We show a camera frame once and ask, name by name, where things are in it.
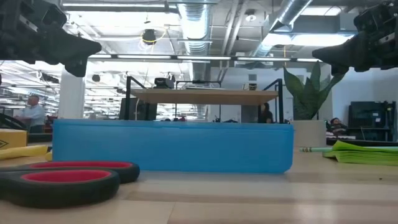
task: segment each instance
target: table surface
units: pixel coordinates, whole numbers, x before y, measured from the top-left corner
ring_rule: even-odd
[[[0,161],[16,166],[44,161]],[[397,223],[398,167],[294,153],[283,175],[142,172],[104,203],[34,210],[0,201],[0,223]]]

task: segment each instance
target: pillar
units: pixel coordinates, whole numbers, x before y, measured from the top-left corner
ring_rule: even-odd
[[[82,119],[85,110],[85,78],[77,78],[65,70],[61,74],[58,117]]]

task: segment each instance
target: white planter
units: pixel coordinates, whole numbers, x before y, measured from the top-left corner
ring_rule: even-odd
[[[326,124],[324,121],[292,121],[294,147],[325,147]]]

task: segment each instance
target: wooden shelf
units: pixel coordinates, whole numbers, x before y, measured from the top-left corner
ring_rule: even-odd
[[[142,89],[131,93],[148,103],[203,105],[261,105],[278,97],[277,91]]]

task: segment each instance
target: blue plastic bin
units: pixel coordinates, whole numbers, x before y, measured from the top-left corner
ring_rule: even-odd
[[[59,119],[55,161],[130,161],[143,170],[283,173],[293,159],[289,124]]]

